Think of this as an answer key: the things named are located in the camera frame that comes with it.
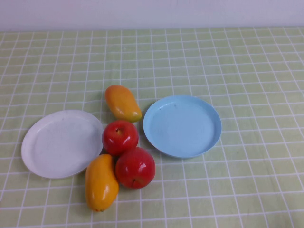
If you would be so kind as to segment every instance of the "blue bowl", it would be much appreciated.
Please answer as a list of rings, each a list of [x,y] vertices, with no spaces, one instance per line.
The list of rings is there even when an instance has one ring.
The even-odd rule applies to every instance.
[[[219,140],[222,123],[207,102],[188,95],[168,96],[150,106],[143,120],[149,142],[177,158],[196,157]]]

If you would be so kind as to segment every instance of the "plate rim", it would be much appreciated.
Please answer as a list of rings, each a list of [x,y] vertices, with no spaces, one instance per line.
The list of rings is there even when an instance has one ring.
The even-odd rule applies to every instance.
[[[147,136],[147,135],[149,135],[149,134],[147,134],[147,131],[148,131],[148,130],[147,130],[147,128],[148,128],[148,127],[147,127],[147,118],[146,118],[147,114],[149,115],[149,112],[152,112],[153,108],[155,108],[156,106],[158,106],[158,104],[159,104],[160,101],[163,101],[163,100],[165,100],[165,99],[170,100],[170,99],[174,99],[174,98],[177,99],[177,100],[179,100],[179,99],[181,99],[181,98],[187,98],[187,99],[193,99],[193,100],[200,101],[200,102],[204,103],[206,106],[209,106],[209,107],[210,107],[211,109],[213,109],[213,111],[216,113],[217,118],[218,118],[218,120],[219,120],[219,125],[220,125],[220,134],[219,134],[219,137],[218,137],[218,139],[216,140],[216,142],[215,142],[215,143],[213,144],[213,146],[211,146],[208,150],[205,150],[204,152],[201,152],[201,153],[199,153],[199,154],[192,155],[192,156],[175,156],[175,155],[172,155],[172,154],[169,154],[169,153],[167,153],[167,152],[165,152],[165,151],[160,150],[160,149],[157,147],[157,145],[155,145],[154,143],[152,143],[152,142],[150,141],[149,137]],[[163,97],[163,98],[157,100],[157,101],[154,102],[154,103],[148,108],[148,110],[146,111],[146,113],[145,113],[145,115],[144,115],[144,118],[143,118],[142,124],[143,124],[142,127],[143,127],[144,134],[145,134],[147,140],[149,141],[149,143],[150,143],[153,147],[155,147],[158,151],[160,151],[160,152],[162,152],[162,153],[164,153],[164,154],[166,154],[166,155],[168,155],[168,156],[170,156],[170,157],[181,158],[181,159],[198,157],[198,156],[201,156],[202,154],[208,152],[209,150],[211,150],[211,149],[219,142],[219,140],[220,140],[220,138],[221,138],[221,135],[222,135],[222,132],[223,132],[222,120],[221,120],[221,118],[220,118],[218,112],[215,110],[215,108],[214,108],[212,105],[210,105],[208,102],[204,101],[203,99],[200,99],[200,98],[198,98],[198,97],[196,97],[196,96],[191,96],[191,95],[171,95],[171,96],[166,96],[166,97]]]
[[[40,177],[43,177],[43,178],[49,178],[49,179],[63,179],[63,178],[68,178],[68,177],[71,177],[71,176],[74,176],[78,173],[81,173],[83,170],[85,170],[87,167],[85,167],[84,169],[80,170],[80,171],[77,171],[73,174],[68,174],[68,175],[61,175],[61,176],[47,176],[47,175],[43,175],[37,171],[33,171],[32,168],[31,168],[31,165],[29,165],[27,163],[27,160],[25,157],[29,154],[29,150],[28,150],[28,147],[27,145],[29,145],[30,141],[29,138],[33,135],[34,138],[36,138],[38,132],[43,129],[46,125],[50,124],[52,122],[52,119],[56,119],[57,116],[66,116],[66,117],[70,117],[70,116],[81,116],[81,117],[90,117],[91,120],[88,120],[89,118],[87,118],[87,120],[90,122],[90,123],[99,123],[99,124],[94,124],[96,127],[98,127],[98,129],[103,133],[104,131],[104,128],[103,128],[103,125],[101,123],[101,121],[94,115],[92,115],[91,113],[88,113],[88,112],[85,112],[85,111],[82,111],[82,110],[62,110],[62,111],[58,111],[58,112],[54,112],[54,113],[51,113],[49,115],[46,115],[44,116],[43,118],[41,118],[40,120],[38,120],[36,123],[34,123],[30,129],[27,131],[27,133],[25,134],[23,140],[22,140],[22,143],[21,143],[21,158],[22,158],[22,161],[24,163],[24,165],[28,168],[28,170],[32,173],[34,173],[35,175],[37,176],[40,176]],[[100,152],[103,148],[103,144],[102,144],[102,140],[100,140],[100,146],[101,146],[101,149],[100,149]]]

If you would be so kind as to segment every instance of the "apple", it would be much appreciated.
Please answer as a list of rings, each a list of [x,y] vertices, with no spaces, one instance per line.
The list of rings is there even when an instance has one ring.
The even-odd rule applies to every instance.
[[[138,132],[131,122],[116,120],[105,128],[102,142],[104,149],[110,155],[119,156],[127,150],[136,148]]]
[[[155,162],[146,150],[136,147],[117,160],[115,175],[119,183],[131,189],[147,186],[155,176]]]

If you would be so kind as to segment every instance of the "plastic plate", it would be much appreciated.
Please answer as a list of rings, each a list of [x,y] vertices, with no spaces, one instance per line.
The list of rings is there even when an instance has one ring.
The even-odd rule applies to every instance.
[[[87,112],[50,114],[27,132],[21,156],[27,168],[46,178],[65,178],[84,170],[102,148],[103,126]]]
[[[219,140],[222,124],[207,102],[188,95],[168,96],[148,109],[143,130],[159,151],[191,158],[210,150]]]

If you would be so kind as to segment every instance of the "mango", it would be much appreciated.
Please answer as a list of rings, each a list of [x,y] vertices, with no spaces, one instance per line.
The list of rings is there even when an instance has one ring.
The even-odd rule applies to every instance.
[[[112,85],[106,89],[105,99],[117,119],[127,120],[131,123],[141,119],[142,112],[128,88],[121,85]]]
[[[85,198],[94,211],[108,209],[116,199],[119,186],[114,173],[114,160],[109,154],[101,154],[85,172]]]

